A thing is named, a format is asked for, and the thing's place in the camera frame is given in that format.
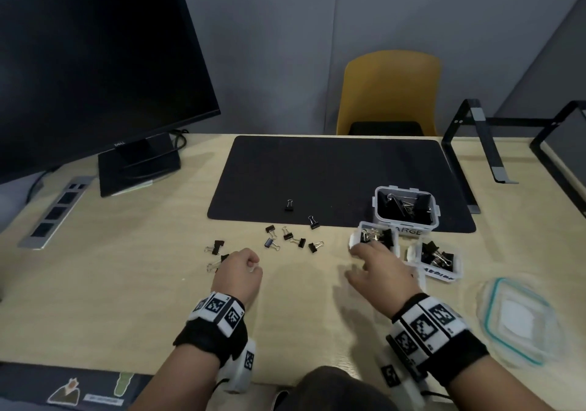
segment person's left hand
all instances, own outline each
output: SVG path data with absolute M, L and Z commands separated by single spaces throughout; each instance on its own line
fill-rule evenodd
M 245 305 L 252 303 L 259 293 L 262 280 L 259 261 L 259 256 L 248 247 L 232 252 L 218 268 L 212 282 L 212 291 L 235 296 Z

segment mouse pad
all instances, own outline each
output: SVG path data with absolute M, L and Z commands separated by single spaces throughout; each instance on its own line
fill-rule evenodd
M 476 230 L 434 140 L 237 136 L 208 217 L 309 225 L 312 215 L 322 226 L 357 227 L 372 221 L 374 190 L 389 185 L 431 193 L 441 210 L 436 231 Z

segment black monitor screen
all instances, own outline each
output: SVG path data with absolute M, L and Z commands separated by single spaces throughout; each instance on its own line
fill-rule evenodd
M 0 182 L 216 114 L 185 0 L 0 0 Z

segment monitor base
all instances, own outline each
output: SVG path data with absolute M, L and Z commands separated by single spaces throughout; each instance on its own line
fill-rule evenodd
M 173 142 L 168 133 L 123 144 L 98 155 L 99 194 L 102 198 L 160 178 L 181 168 L 179 152 L 169 152 Z M 139 163 L 145 159 L 151 161 Z

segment shoe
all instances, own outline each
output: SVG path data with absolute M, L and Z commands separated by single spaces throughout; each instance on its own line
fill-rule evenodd
M 283 403 L 285 399 L 289 396 L 289 391 L 286 389 L 282 389 L 281 391 L 277 392 L 275 395 L 275 400 L 273 400 L 273 405 L 271 407 L 271 411 L 275 411 L 275 409 L 279 408 L 279 405 Z

